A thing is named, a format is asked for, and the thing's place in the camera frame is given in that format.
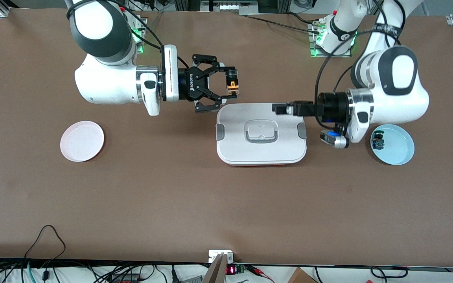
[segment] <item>green cable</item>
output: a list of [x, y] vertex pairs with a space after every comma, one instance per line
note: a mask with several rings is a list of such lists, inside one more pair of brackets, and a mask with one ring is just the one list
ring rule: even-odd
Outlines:
[[29, 273], [29, 277], [31, 278], [31, 281], [33, 283], [36, 283], [36, 280], [34, 280], [34, 276], [33, 274], [31, 273], [31, 262], [28, 262], [27, 263], [27, 272]]

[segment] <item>small object on plate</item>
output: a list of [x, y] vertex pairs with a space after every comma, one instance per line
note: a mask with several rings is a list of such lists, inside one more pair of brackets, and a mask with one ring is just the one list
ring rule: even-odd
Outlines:
[[[382, 150], [376, 149], [374, 140], [381, 135]], [[415, 145], [410, 134], [403, 128], [385, 124], [378, 126], [371, 136], [370, 147], [374, 154], [383, 162], [390, 165], [403, 165], [414, 156]]]
[[104, 145], [102, 128], [91, 121], [72, 124], [61, 138], [63, 156], [73, 162], [94, 158]]
[[383, 149], [383, 131], [378, 130], [374, 131], [374, 134], [372, 135], [372, 148], [374, 150], [382, 150]]

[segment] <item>white plastic container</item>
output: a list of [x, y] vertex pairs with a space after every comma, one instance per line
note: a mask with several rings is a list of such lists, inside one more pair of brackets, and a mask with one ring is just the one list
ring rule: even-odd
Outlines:
[[307, 152], [302, 117], [275, 115], [271, 103], [223, 106], [216, 118], [216, 148], [230, 165], [281, 165]]

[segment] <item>digital display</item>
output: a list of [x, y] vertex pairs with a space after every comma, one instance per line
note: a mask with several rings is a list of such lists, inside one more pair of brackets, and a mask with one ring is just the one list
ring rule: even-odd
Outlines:
[[226, 267], [226, 270], [225, 270], [225, 274], [226, 275], [234, 275], [234, 274], [237, 274], [237, 269], [235, 267], [235, 265], [229, 265]]

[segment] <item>metal bracket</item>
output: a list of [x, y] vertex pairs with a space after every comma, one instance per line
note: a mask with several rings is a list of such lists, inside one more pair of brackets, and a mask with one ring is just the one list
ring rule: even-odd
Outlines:
[[7, 18], [11, 7], [3, 0], [0, 0], [0, 18]]
[[226, 254], [227, 255], [226, 259], [228, 260], [227, 263], [229, 263], [229, 264], [234, 263], [234, 252], [232, 252], [230, 250], [209, 250], [208, 262], [212, 263], [219, 254]]
[[447, 24], [453, 27], [453, 15], [451, 14], [450, 16], [446, 16], [445, 18], [447, 19]]

